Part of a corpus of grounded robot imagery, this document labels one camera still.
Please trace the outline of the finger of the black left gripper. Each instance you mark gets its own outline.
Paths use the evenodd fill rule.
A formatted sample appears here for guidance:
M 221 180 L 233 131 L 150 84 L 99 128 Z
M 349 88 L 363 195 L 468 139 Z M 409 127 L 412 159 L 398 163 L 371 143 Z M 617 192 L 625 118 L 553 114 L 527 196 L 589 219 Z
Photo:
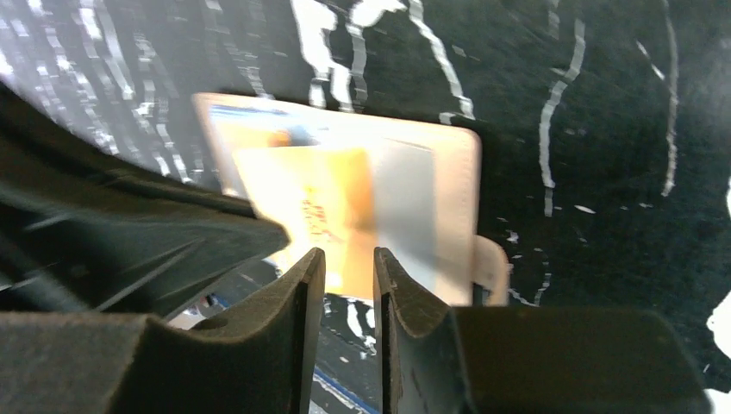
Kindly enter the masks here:
M 128 163 L 78 138 L 43 115 L 7 85 L 1 85 L 1 129 L 9 140 L 43 164 L 95 185 L 142 196 L 192 204 L 254 219 L 252 205 Z
M 196 203 L 101 185 L 5 183 L 1 306 L 169 317 L 285 241 L 281 227 L 225 197 Z

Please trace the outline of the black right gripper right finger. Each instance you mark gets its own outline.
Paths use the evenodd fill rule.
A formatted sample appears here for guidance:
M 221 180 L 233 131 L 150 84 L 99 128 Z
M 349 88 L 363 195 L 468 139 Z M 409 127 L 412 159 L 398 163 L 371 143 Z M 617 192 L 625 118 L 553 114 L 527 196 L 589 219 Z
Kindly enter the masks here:
M 453 307 L 374 251 L 384 413 L 709 413 L 672 326 L 616 307 Z

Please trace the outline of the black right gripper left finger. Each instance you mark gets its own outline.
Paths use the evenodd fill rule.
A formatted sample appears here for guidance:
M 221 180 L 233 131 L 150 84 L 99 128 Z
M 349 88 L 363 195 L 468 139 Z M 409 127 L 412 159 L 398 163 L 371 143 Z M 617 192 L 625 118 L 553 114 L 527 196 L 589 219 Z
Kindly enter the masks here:
M 144 314 L 4 312 L 4 413 L 305 413 L 325 254 L 177 329 Z

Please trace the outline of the beige leather card holder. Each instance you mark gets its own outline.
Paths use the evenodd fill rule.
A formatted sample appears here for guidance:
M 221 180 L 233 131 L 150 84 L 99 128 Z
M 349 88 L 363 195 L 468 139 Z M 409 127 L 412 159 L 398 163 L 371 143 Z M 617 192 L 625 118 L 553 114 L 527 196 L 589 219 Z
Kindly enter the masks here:
M 242 149 L 364 149 L 375 248 L 388 248 L 413 279 L 448 304 L 507 304 L 507 256 L 477 233 L 481 148 L 471 130 L 221 93 L 196 94 L 193 103 L 226 195 L 250 202 L 234 161 Z

